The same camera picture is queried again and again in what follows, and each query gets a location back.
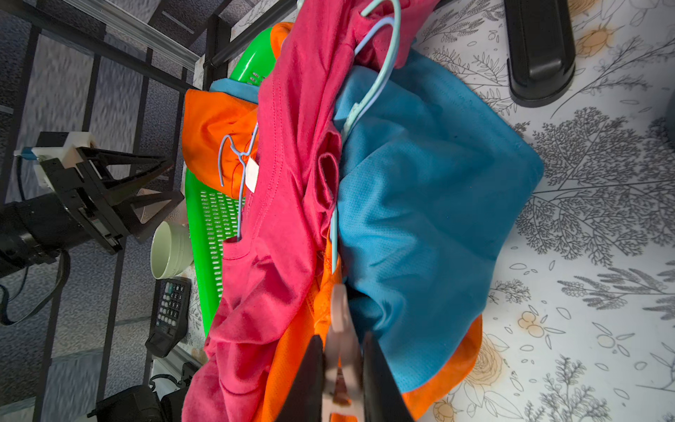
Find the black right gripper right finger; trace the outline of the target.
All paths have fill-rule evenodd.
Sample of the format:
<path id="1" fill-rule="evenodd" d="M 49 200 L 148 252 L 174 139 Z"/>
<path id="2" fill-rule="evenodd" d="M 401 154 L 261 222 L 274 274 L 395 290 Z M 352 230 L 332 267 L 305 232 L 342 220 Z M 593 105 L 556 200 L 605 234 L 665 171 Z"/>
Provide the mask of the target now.
<path id="1" fill-rule="evenodd" d="M 362 344 L 365 419 L 368 422 L 413 422 L 378 340 L 368 332 Z"/>

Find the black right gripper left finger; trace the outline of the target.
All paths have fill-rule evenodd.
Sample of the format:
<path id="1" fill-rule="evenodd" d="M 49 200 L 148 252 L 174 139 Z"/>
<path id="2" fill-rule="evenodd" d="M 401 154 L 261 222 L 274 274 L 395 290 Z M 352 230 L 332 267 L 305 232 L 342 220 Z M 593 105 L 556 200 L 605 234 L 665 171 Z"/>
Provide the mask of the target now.
<path id="1" fill-rule="evenodd" d="M 324 383 L 323 341 L 309 341 L 300 368 L 276 422 L 320 422 Z"/>

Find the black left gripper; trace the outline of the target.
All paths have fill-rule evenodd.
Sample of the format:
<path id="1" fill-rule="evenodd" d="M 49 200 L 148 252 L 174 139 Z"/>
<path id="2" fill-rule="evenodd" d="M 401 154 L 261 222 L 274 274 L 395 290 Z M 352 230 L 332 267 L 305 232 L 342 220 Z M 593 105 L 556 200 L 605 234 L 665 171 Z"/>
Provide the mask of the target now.
<path id="1" fill-rule="evenodd" d="M 140 189 L 173 167 L 166 156 L 88 147 L 78 147 L 77 153 L 82 161 L 73 167 L 65 167 L 59 158 L 42 160 L 40 167 L 66 211 L 111 254 L 124 249 L 128 235 L 144 243 L 185 199 L 176 191 Z M 123 179 L 109 172 L 111 166 L 125 165 L 141 171 Z M 137 190 L 126 200 L 121 194 Z"/>

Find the dusty pink clothespin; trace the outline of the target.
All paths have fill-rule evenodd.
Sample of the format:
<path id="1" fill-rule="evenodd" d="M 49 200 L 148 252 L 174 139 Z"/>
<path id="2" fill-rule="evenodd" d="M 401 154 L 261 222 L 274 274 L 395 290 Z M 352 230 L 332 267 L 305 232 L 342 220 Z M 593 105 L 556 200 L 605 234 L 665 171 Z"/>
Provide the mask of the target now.
<path id="1" fill-rule="evenodd" d="M 363 358 L 348 305 L 346 286 L 337 284 L 330 298 L 330 328 L 324 347 L 322 421 L 332 416 L 365 421 Z"/>

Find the pink t-shirt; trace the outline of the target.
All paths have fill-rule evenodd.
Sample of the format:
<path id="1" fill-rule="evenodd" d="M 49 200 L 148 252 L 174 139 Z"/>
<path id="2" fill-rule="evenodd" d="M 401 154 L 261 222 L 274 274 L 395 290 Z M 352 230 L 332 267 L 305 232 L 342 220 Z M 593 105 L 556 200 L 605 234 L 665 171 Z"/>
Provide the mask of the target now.
<path id="1" fill-rule="evenodd" d="M 342 137 L 334 106 L 354 65 L 380 70 L 392 31 L 380 19 L 400 16 L 395 65 L 402 67 L 432 1 L 309 1 L 279 49 L 258 92 L 244 164 L 241 237 L 223 244 L 224 292 L 207 334 L 207 363 L 186 394 L 184 421 L 238 421 L 235 402 L 253 398 L 267 362 L 298 314 L 317 258 L 330 242 L 337 204 Z"/>

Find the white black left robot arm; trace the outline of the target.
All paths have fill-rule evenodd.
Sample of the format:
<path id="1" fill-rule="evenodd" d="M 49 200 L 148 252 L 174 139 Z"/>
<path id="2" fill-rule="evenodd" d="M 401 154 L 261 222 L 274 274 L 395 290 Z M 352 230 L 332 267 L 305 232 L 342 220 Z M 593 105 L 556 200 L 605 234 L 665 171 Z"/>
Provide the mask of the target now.
<path id="1" fill-rule="evenodd" d="M 172 168 L 169 158 L 87 147 L 77 147 L 75 153 L 72 167 L 59 158 L 38 160 L 51 193 L 1 208 L 2 276 L 34 265 L 58 265 L 54 288 L 27 318 L 63 291 L 70 277 L 71 249 L 94 240 L 116 254 L 128 237 L 142 243 L 185 198 L 179 191 L 139 193 Z"/>

